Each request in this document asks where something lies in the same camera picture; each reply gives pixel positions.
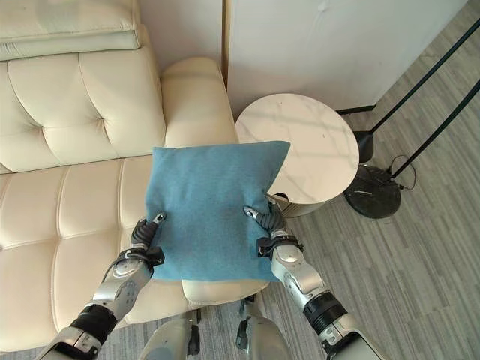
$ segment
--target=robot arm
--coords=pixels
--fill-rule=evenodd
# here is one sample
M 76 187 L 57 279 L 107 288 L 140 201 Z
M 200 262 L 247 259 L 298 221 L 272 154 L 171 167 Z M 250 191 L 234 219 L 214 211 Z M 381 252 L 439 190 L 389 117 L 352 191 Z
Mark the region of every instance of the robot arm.
M 130 247 L 106 270 L 92 300 L 36 360 L 91 360 L 97 357 L 109 333 L 132 309 L 140 290 L 149 282 L 153 267 L 164 261 L 161 248 L 150 247 L 150 244 L 165 217 L 160 213 L 151 223 L 141 220 L 136 224 Z
M 273 199 L 268 200 L 269 214 L 244 207 L 244 213 L 270 234 L 269 238 L 257 240 L 258 255 L 270 257 L 273 274 L 307 317 L 328 358 L 386 360 L 355 317 L 335 298 L 318 271 L 305 261 L 303 246 L 287 230 L 280 208 Z

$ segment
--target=round side table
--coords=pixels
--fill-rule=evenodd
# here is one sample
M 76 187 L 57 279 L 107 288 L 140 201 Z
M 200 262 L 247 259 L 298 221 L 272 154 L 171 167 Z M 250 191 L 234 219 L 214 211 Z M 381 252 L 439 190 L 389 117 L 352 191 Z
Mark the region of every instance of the round side table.
M 359 148 L 347 123 L 331 108 L 297 94 L 273 94 L 250 104 L 235 128 L 240 143 L 291 143 L 269 190 L 287 217 L 304 215 L 341 194 L 359 168 Z M 285 194 L 288 201 L 278 196 Z

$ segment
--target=sofa backrest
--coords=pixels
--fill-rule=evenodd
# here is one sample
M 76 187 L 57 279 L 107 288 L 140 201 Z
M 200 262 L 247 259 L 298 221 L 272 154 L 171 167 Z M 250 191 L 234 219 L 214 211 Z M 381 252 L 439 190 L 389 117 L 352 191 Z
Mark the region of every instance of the sofa backrest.
M 54 1 L 63 8 L 42 7 L 40 14 L 35 10 L 45 1 L 6 2 L 0 173 L 147 155 L 164 144 L 160 81 L 135 1 Z M 56 22 L 59 11 L 63 20 Z M 94 22 L 81 20 L 92 13 Z M 48 23 L 50 15 L 48 27 L 23 25 L 40 16 Z

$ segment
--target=lamp base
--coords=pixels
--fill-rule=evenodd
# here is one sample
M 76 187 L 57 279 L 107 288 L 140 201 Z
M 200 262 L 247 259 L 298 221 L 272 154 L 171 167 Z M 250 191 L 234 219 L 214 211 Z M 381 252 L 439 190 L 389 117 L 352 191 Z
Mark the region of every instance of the lamp base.
M 400 187 L 392 174 L 375 166 L 360 166 L 343 195 L 356 212 L 372 219 L 392 216 L 401 204 Z

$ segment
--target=floor lamp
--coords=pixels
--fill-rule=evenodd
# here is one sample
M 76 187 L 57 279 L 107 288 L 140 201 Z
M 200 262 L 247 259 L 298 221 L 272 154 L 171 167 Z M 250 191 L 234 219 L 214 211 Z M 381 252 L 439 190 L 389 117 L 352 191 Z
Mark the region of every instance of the floor lamp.
M 480 26 L 477 19 L 451 49 L 418 81 L 415 86 L 369 131 L 355 131 L 358 143 L 360 163 L 369 161 L 374 154 L 374 132 L 397 111 L 420 86 L 457 50 L 465 40 Z M 470 89 L 463 100 L 455 107 L 444 122 L 410 156 L 406 162 L 392 173 L 392 166 L 383 170 L 375 166 L 360 166 L 352 184 L 343 192 L 346 201 L 360 214 L 374 219 L 393 215 L 401 204 L 400 191 L 403 188 L 395 179 L 446 129 L 460 111 L 472 100 L 480 89 L 480 79 Z
M 393 174 L 391 168 L 382 170 L 375 166 L 360 166 L 352 184 L 343 192 L 346 201 L 368 218 L 380 219 L 393 215 L 401 204 L 401 186 L 395 182 L 395 178 L 449 126 L 479 89 L 480 79 L 435 132 Z
M 412 87 L 406 95 L 398 101 L 398 103 L 387 112 L 383 118 L 376 123 L 370 130 L 367 131 L 353 131 L 358 143 L 358 150 L 360 154 L 360 164 L 366 163 L 374 156 L 374 133 L 377 131 L 390 117 L 407 101 L 452 54 L 470 37 L 471 34 L 480 26 L 480 19 L 478 19 L 463 36 L 450 48 L 449 51 Z

